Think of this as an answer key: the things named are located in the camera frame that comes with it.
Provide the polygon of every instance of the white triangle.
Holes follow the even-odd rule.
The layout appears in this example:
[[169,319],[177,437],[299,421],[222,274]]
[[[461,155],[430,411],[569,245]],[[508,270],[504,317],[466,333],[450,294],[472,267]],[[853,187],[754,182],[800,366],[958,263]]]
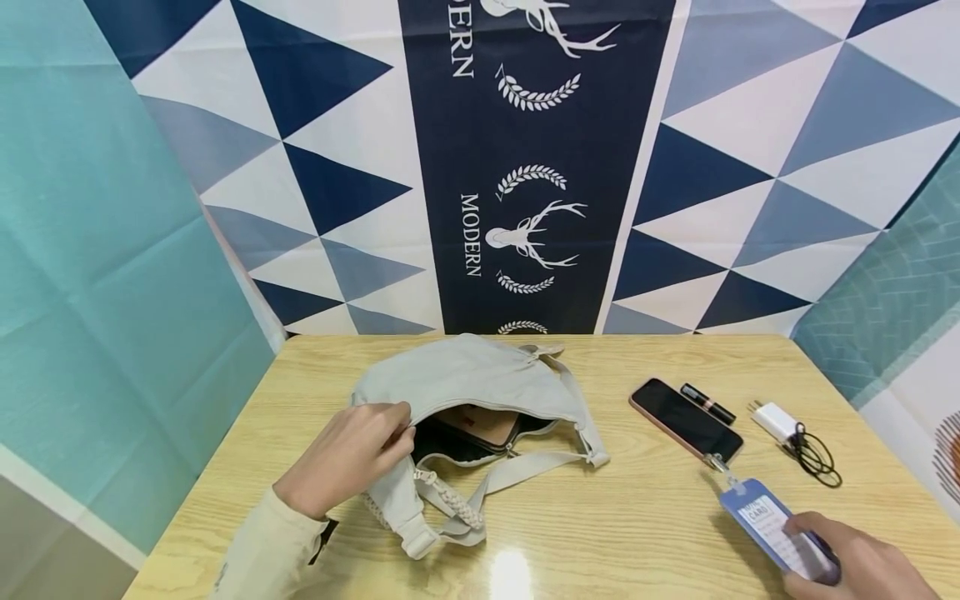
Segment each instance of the white triangle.
[[426,201],[412,189],[362,217],[326,233],[324,239],[433,271],[433,247]]
[[773,184],[761,181],[634,229],[729,269]]
[[276,139],[274,116],[230,2],[221,2],[133,78],[145,96],[174,100]]
[[960,105],[960,0],[928,4],[850,42]]
[[444,314],[440,308],[437,276],[433,271],[417,273],[397,283],[367,294],[350,304],[390,315],[412,323],[444,329]]
[[664,123],[770,175],[783,167],[843,43],[755,77]]
[[365,173],[421,187],[409,98],[406,72],[392,69],[286,141]]
[[727,272],[724,271],[617,300],[614,304],[693,330],[704,318],[713,297],[726,278]]
[[820,29],[844,39],[850,32],[856,16],[860,14],[864,0],[774,0],[774,2]]
[[283,144],[254,158],[203,192],[208,206],[235,208],[317,235]]
[[306,319],[287,325],[287,331],[304,335],[356,335],[346,304],[334,306],[322,313],[310,315]]
[[760,283],[815,302],[850,268],[877,232],[823,242],[734,269]]
[[310,240],[299,248],[253,269],[250,276],[315,296],[344,300],[324,245],[319,239]]
[[960,119],[815,162],[783,180],[885,228],[960,132]]
[[801,306],[800,308],[787,310],[777,313],[776,315],[767,315],[766,317],[758,317],[756,319],[750,319],[749,321],[697,329],[697,331],[701,333],[778,333],[783,336],[789,336],[794,326],[796,326],[797,321],[799,321],[800,317],[806,314],[808,310],[810,310],[809,306]]
[[406,73],[396,0],[244,0],[266,14]]

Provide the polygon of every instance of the braided strap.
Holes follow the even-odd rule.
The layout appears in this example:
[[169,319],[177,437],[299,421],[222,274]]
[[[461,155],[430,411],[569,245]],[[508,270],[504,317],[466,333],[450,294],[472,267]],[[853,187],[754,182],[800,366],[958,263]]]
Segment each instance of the braided strap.
[[437,477],[437,473],[432,470],[417,468],[414,469],[414,479],[419,479],[436,490],[440,495],[440,499],[445,502],[464,523],[469,525],[470,529],[483,529],[483,515],[474,511],[473,507],[467,504],[467,501],[459,492],[441,481]]
[[[449,487],[446,483],[441,481],[437,477],[437,473],[432,470],[425,470],[416,468],[414,469],[414,479],[419,479],[426,485],[432,487],[437,491],[437,494],[440,495],[440,499],[450,507],[450,510],[456,514],[464,523],[466,523],[470,529],[483,529],[484,518],[483,515],[473,510],[473,507],[467,504],[467,501],[459,492]],[[368,493],[362,493],[361,498],[363,498],[363,503],[367,506],[376,520],[379,521],[380,525],[384,529],[393,531],[394,528],[390,526],[390,523],[387,522],[387,519],[383,516],[383,511],[380,510],[380,507],[373,502],[373,498],[370,497]]]
[[387,519],[383,517],[383,511],[381,511],[380,507],[373,502],[373,498],[371,498],[366,492],[363,492],[360,497],[363,498],[363,503],[367,505],[367,509],[373,513],[373,516],[376,517],[376,520],[380,521],[380,524],[383,525],[383,528],[393,531],[394,528],[391,527],[390,523],[387,522]]

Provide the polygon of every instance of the phone screen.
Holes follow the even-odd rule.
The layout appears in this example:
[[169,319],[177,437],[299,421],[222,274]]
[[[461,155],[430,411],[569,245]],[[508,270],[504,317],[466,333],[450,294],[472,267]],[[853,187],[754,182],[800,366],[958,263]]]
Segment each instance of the phone screen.
[[743,439],[699,406],[659,379],[651,379],[631,400],[702,454],[719,454],[729,461]]

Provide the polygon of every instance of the sleeve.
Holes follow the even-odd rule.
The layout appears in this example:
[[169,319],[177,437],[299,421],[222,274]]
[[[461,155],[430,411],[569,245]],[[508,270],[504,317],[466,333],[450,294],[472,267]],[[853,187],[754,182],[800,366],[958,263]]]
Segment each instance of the sleeve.
[[290,598],[336,524],[301,515],[270,487],[237,530],[209,600]]

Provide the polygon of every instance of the light wood surface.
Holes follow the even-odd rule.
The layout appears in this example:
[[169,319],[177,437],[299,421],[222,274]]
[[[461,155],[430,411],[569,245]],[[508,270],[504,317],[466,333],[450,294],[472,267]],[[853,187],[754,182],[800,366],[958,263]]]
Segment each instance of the light wood surface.
[[[186,498],[127,598],[205,598],[233,531],[268,485],[346,406],[372,363],[425,337],[299,336],[287,342]],[[713,475],[627,404],[650,377],[690,382],[738,415],[733,461],[791,510],[818,510],[899,546],[944,598],[960,597],[960,531],[790,341],[775,336],[509,336],[563,343],[612,459],[567,465],[488,498],[488,540],[415,562],[356,499],[321,554],[322,598],[765,598],[780,575],[716,499]],[[749,417],[774,400],[832,450],[845,483],[803,473]],[[571,431],[523,452],[572,445]],[[485,468],[443,468],[471,492]]]

